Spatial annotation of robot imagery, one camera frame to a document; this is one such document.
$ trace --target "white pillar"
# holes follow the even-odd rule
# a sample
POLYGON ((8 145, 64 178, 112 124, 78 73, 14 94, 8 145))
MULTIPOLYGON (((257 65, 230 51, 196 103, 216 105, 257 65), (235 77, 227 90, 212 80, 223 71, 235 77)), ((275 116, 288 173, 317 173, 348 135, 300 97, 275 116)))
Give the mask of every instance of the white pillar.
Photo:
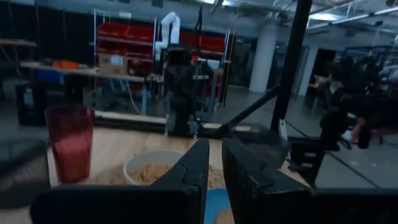
POLYGON ((300 89, 298 91, 299 96, 305 96, 308 89, 308 84, 310 83, 311 74, 315 59, 317 59, 318 46, 310 46, 308 51, 307 61, 305 62, 303 77, 301 79, 300 89))
POLYGON ((251 72, 250 91, 264 93, 267 90, 277 37, 277 26, 269 24, 261 29, 251 72))

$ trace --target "floor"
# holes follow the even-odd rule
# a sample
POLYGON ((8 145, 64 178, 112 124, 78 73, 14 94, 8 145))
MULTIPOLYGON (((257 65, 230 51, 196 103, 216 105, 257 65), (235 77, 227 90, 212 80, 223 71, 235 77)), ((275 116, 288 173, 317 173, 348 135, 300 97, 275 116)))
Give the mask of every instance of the floor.
MULTIPOLYGON (((0 101, 0 140, 19 136, 35 136, 47 138, 45 129, 18 127, 13 85, 15 82, 5 83, 6 99, 0 101)), ((224 123, 234 115, 244 110, 262 95, 250 93, 245 89, 230 88, 226 108, 215 114, 215 121, 224 123)), ((261 123, 269 126, 275 99, 255 111, 244 120, 248 123, 261 123)), ((315 113, 305 106, 305 99, 292 97, 286 115, 287 132, 289 136, 301 136, 301 130, 308 136, 318 136, 320 133, 319 120, 322 111, 315 113)), ((316 185, 319 188, 397 188, 398 179, 391 178, 398 171, 398 136, 389 136, 385 144, 372 142, 367 150, 353 147, 340 152, 327 154, 321 166, 316 185)), ((19 223, 13 212, 0 213, 6 224, 19 223)))

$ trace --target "blue plate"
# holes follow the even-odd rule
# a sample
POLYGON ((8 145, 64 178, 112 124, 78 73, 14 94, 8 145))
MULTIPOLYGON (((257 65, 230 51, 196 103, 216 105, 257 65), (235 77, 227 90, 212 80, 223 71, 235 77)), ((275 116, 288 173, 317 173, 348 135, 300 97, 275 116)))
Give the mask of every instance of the blue plate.
POLYGON ((229 198, 226 189, 214 189, 207 191, 205 224, 214 224, 220 211, 230 207, 231 206, 229 205, 229 198))

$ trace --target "cardboard box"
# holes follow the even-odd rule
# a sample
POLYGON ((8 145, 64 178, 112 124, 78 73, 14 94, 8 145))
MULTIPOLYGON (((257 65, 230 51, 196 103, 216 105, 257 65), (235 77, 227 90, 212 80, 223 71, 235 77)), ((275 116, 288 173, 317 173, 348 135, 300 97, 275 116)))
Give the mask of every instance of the cardboard box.
POLYGON ((99 54, 101 75, 127 75, 127 58, 120 55, 99 54))

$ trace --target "white bowl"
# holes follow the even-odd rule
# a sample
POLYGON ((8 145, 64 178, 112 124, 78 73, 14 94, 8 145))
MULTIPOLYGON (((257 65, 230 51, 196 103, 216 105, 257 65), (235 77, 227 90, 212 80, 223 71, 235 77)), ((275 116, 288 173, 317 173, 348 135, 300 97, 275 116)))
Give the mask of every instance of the white bowl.
POLYGON ((167 164, 174 166, 184 153, 172 150, 162 150, 153 152, 143 152, 139 155, 134 156, 127 162, 123 167, 123 173, 127 182, 132 185, 142 185, 142 183, 133 180, 129 175, 129 172, 134 171, 146 164, 167 164))

